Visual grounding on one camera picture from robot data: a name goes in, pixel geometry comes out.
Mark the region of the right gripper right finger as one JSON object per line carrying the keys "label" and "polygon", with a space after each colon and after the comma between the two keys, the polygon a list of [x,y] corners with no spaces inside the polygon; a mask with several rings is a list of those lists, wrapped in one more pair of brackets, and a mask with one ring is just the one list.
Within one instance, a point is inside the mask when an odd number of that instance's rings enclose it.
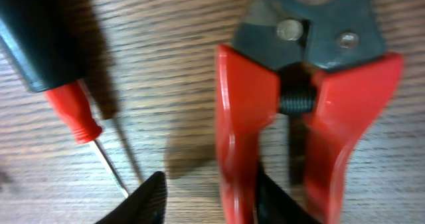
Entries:
{"label": "right gripper right finger", "polygon": [[256,178],[258,224],[319,224],[258,166]]}

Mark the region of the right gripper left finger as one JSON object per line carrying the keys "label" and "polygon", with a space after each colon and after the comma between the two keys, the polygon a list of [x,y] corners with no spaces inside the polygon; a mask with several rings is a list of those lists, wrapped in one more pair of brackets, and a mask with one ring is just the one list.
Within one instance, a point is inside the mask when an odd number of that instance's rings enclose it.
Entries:
{"label": "right gripper left finger", "polygon": [[157,171],[96,224],[164,224],[166,205],[166,176]]}

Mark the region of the red handled cutting pliers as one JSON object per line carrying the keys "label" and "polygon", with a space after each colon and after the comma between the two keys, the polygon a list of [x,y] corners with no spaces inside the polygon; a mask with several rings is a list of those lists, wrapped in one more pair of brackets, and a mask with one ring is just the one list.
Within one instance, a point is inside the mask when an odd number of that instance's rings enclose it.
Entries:
{"label": "red handled cutting pliers", "polygon": [[215,150],[227,223],[258,223],[260,134],[278,114],[307,127],[302,207],[338,223],[349,158],[392,98],[403,57],[371,0],[253,0],[216,52]]}

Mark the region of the black red screwdriver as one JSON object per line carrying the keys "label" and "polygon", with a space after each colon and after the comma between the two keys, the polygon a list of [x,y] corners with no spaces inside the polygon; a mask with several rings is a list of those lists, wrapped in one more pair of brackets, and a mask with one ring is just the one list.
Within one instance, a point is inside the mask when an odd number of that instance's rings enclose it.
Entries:
{"label": "black red screwdriver", "polygon": [[124,197],[129,192],[98,140],[76,46],[52,0],[1,0],[1,45],[32,92],[41,92],[79,144],[89,144]]}

